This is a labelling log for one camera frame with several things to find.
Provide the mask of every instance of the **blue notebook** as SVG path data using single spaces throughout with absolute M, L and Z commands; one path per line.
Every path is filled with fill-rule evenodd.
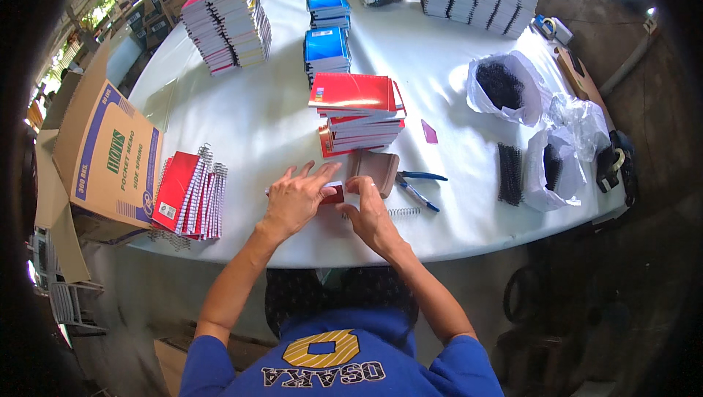
M 347 0 L 307 0 L 307 10 L 313 12 L 316 10 L 336 10 L 349 11 L 349 3 Z
M 348 59 L 345 34 L 339 27 L 312 29 L 305 32 L 305 62 L 329 58 Z

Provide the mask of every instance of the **label sticker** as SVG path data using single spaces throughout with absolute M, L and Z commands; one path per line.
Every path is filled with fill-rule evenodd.
M 159 212 L 173 220 L 176 217 L 176 209 L 173 208 L 170 205 L 165 204 L 163 201 L 161 202 L 161 205 L 159 205 Z
M 166 27 L 166 22 L 163 22 L 163 21 L 162 21 L 162 22 L 158 22 L 158 23 L 156 23 L 155 25 L 153 25 L 153 26 L 151 27 L 151 31 L 152 31 L 152 32 L 156 32 L 156 31 L 158 31 L 159 29 L 162 29 L 162 28 L 165 28 L 165 27 Z
M 139 19 L 139 17 L 141 17 L 141 14 L 139 14 L 139 12 L 137 11 L 136 13 L 134 13 L 133 16 L 129 17 L 127 24 L 135 23 L 137 21 L 137 19 Z

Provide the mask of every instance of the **person's right hand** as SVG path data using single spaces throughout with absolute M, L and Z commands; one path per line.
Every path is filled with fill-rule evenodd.
M 354 232 L 367 246 L 391 262 L 399 252 L 412 252 L 409 245 L 401 238 L 388 215 L 386 206 L 378 193 L 373 179 L 367 175 L 357 175 L 346 182 L 347 192 L 359 194 L 359 209 L 340 203 L 335 206 L 349 216 Z

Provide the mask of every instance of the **finger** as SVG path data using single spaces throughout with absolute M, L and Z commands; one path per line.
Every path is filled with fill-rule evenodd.
M 310 172 L 310 169 L 315 166 L 315 161 L 308 161 L 303 167 L 300 169 L 300 173 L 295 176 L 295 178 L 300 178 L 300 179 L 305 179 L 307 177 L 307 173 Z
M 356 175 L 353 178 L 350 178 L 346 183 L 346 187 L 347 192 L 360 194 L 362 196 L 373 196 L 375 193 L 378 194 L 378 197 L 380 197 L 376 184 L 373 182 L 373 179 L 367 175 Z
M 324 187 L 318 193 L 318 198 L 320 201 L 324 200 L 325 197 L 333 196 L 337 194 L 337 188 L 335 187 Z
M 290 179 L 290 176 L 291 176 L 291 175 L 295 172 L 295 170 L 297 170 L 297 169 L 298 169 L 298 167 L 297 167 L 296 165 L 291 165 L 291 166 L 289 166 L 288 168 L 286 168 L 286 173 L 283 173 L 283 176 L 282 176 L 280 179 L 278 179 L 276 182 L 287 181 L 288 179 Z
M 315 184 L 322 187 L 322 185 L 332 180 L 332 176 L 337 173 L 341 167 L 341 162 L 326 162 L 325 164 L 322 164 L 322 166 L 318 168 L 314 174 L 312 174 L 312 177 L 315 178 Z
M 347 217 L 351 219 L 352 223 L 356 222 L 356 220 L 358 219 L 358 209 L 356 209 L 354 205 L 350 205 L 347 203 L 338 203 L 335 205 L 335 209 L 339 212 L 347 214 Z

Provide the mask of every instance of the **white table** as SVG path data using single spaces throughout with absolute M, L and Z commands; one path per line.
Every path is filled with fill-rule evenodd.
M 302 41 L 309 27 L 305 0 L 261 0 L 271 21 L 273 45 L 267 63 L 211 77 L 182 24 L 145 68 L 129 100 L 143 108 L 163 85 L 177 78 L 162 159 L 175 151 L 195 153 L 205 142 L 215 159 L 229 167 L 220 240 L 191 242 L 175 250 L 170 242 L 139 237 L 130 243 L 152 252 L 206 261 L 229 261 L 267 207 L 264 189 L 290 164 L 322 162 L 317 128 L 322 120 L 307 108 L 309 89 L 302 66 Z M 588 184 L 577 196 L 580 207 L 542 213 L 512 207 L 498 198 L 498 142 L 527 146 L 540 128 L 530 129 L 477 114 L 466 104 L 465 77 L 475 57 L 514 48 L 532 59 L 552 91 L 568 91 L 541 37 L 527 30 L 518 41 L 471 29 L 462 23 L 424 15 L 417 0 L 380 9 L 349 0 L 352 71 L 387 75 L 398 81 L 408 109 L 406 129 L 387 151 L 397 153 L 400 170 L 428 171 L 448 182 L 412 180 L 442 209 L 423 209 L 395 220 L 400 234 L 422 261 L 457 259 L 531 242 L 617 212 L 624 205 L 619 185 L 602 194 L 594 183 L 595 164 L 584 163 Z M 423 118 L 439 137 L 427 144 Z M 347 177 L 347 157 L 335 180 Z M 358 197 L 347 194 L 347 201 Z M 388 208 L 416 203 L 396 189 Z M 270 267 L 341 267 L 383 263 L 331 207 L 274 254 Z

